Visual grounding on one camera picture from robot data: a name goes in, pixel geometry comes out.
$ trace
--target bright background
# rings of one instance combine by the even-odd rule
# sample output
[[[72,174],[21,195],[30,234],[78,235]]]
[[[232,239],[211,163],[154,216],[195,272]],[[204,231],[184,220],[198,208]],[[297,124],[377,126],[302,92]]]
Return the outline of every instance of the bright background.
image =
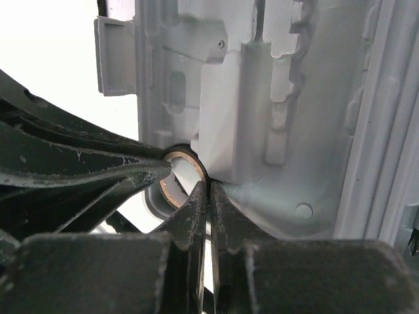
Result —
[[[115,0],[110,16],[132,12],[133,0]],[[96,0],[0,0],[0,69],[32,94],[109,131],[138,139],[136,96],[103,97],[98,92],[93,21]],[[141,194],[119,211],[142,232],[161,220]],[[210,246],[205,286],[212,289]]]

